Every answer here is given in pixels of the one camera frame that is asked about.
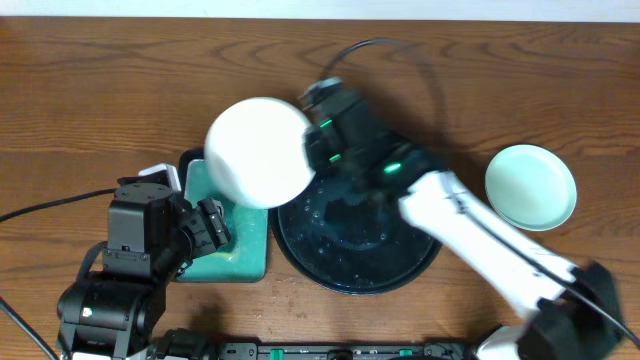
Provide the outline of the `white plate top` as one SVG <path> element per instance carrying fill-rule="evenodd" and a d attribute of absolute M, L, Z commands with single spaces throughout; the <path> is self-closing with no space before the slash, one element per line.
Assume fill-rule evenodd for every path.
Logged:
<path fill-rule="evenodd" d="M 272 97 L 242 100 L 212 123 L 204 158 L 214 184 L 231 201 L 250 208 L 279 207 L 311 183 L 301 110 Z"/>

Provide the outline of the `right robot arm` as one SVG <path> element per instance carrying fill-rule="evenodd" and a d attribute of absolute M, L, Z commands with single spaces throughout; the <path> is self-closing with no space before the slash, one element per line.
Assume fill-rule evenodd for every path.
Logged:
<path fill-rule="evenodd" d="M 396 203 L 404 221 L 448 247 L 523 320 L 494 331 L 474 358 L 604 359 L 623 339 L 639 341 L 600 264 L 581 269 L 533 242 L 437 157 L 378 122 L 357 93 L 310 90 L 301 102 L 316 122 L 305 135 L 314 170 L 344 172 L 358 189 Z"/>

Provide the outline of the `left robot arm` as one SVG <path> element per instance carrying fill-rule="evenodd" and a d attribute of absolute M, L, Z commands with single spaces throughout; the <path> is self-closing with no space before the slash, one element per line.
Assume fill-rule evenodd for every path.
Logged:
<path fill-rule="evenodd" d="M 230 240 L 223 207 L 213 198 L 191 204 L 156 183 L 117 188 L 100 248 L 102 270 L 84 263 L 58 302 L 58 347 L 68 358 L 126 359 L 146 350 L 169 283 Z"/>

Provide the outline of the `pale green plate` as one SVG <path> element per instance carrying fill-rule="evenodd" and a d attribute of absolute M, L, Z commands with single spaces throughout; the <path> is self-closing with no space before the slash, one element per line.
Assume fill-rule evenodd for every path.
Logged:
<path fill-rule="evenodd" d="M 492 158 L 485 191 L 507 222 L 537 232 L 563 225 L 578 199 L 569 167 L 551 151 L 529 144 L 509 146 Z"/>

